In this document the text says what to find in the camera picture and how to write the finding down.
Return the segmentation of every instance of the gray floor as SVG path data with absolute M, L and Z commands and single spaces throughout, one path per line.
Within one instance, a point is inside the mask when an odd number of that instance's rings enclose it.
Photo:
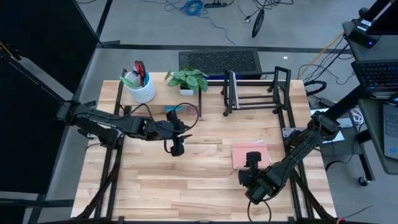
M 105 2 L 106 0 L 97 0 L 91 4 L 80 5 L 94 30 L 99 23 Z M 250 35 L 255 18 L 252 18 L 250 24 L 244 24 L 244 16 L 238 9 L 239 4 L 246 14 L 255 10 L 254 4 L 249 0 L 235 0 L 233 5 L 224 9 L 212 9 L 209 16 L 216 25 L 227 28 L 229 38 L 238 46 L 324 48 L 342 31 L 343 21 L 357 17 L 359 8 L 370 6 L 372 3 L 372 0 L 301 0 L 295 1 L 293 6 L 277 6 L 271 11 L 266 11 L 261 31 L 255 39 Z M 177 10 L 166 12 L 163 5 L 141 0 L 114 0 L 101 40 L 121 40 L 124 44 L 149 45 L 231 45 L 225 39 L 223 30 L 212 27 L 209 20 L 187 17 Z M 297 77 L 299 66 L 311 62 L 316 56 L 298 53 L 259 53 L 264 71 L 273 70 L 274 66 L 278 65 L 291 69 L 292 78 Z M 121 70 L 131 68 L 132 62 L 137 59 L 144 61 L 150 72 L 178 70 L 177 51 L 98 49 L 90 64 L 80 101 L 97 100 L 103 80 L 117 80 Z M 337 60 L 330 67 L 330 71 L 339 77 L 339 83 L 345 82 L 351 75 L 350 62 Z M 41 74 L 34 66 L 29 68 L 34 73 Z M 318 96 L 331 101 L 338 101 L 358 85 L 356 77 L 350 78 L 344 86 L 337 85 L 335 78 L 327 73 L 320 80 L 326 81 L 328 88 Z M 48 199 L 74 198 L 85 146 L 86 140 L 72 129 L 62 149 Z M 368 187 L 360 187 L 357 183 L 357 178 L 363 175 L 357 156 L 354 156 L 349 164 L 336 164 L 328 171 L 337 214 L 343 217 L 373 205 L 351 220 L 395 223 L 393 220 L 398 218 L 395 212 L 398 203 L 395 188 L 398 185 L 398 177 L 389 176 L 383 171 L 371 142 L 366 143 L 365 149 L 376 176 L 376 181 L 371 182 Z M 333 157 L 324 157 L 325 163 L 331 160 Z M 44 209 L 40 221 L 64 220 L 70 216 L 70 210 Z

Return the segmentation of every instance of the wooden table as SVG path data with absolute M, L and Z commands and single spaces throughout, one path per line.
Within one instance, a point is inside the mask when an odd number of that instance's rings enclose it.
M 104 81 L 99 110 L 113 113 L 118 85 L 119 81 Z M 193 136 L 185 141 L 184 155 L 172 157 L 165 153 L 162 141 L 124 140 L 113 219 L 125 216 L 126 220 L 248 220 L 246 189 L 239 185 L 238 172 L 232 169 L 231 145 L 263 139 L 269 146 L 272 160 L 281 160 L 285 153 L 279 120 L 268 109 L 234 111 L 224 117 L 220 91 L 221 86 L 210 86 L 208 92 L 202 94 L 202 118 L 187 132 Z M 266 87 L 239 87 L 239 95 L 258 94 L 268 95 Z M 296 126 L 306 127 L 310 109 L 301 80 L 291 81 L 290 101 Z M 196 115 L 179 114 L 179 118 L 191 125 Z M 155 120 L 165 120 L 165 115 L 155 115 Z M 98 190 L 105 151 L 100 146 L 87 150 L 73 217 L 86 207 Z M 335 216 L 320 152 L 312 151 L 303 162 L 310 190 Z M 104 198 L 103 215 L 107 204 L 108 194 Z M 272 221 L 284 221 L 294 215 L 289 184 L 269 201 L 269 205 Z M 305 215 L 303 203 L 301 208 Z M 251 217 L 253 220 L 267 220 L 265 205 L 252 206 Z

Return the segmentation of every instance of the pink paper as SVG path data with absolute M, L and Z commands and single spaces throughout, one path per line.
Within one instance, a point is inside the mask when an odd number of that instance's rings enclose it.
M 248 169 L 246 165 L 246 153 L 260 152 L 261 161 L 259 169 L 265 169 L 271 164 L 266 144 L 233 144 L 232 145 L 232 164 L 234 169 Z

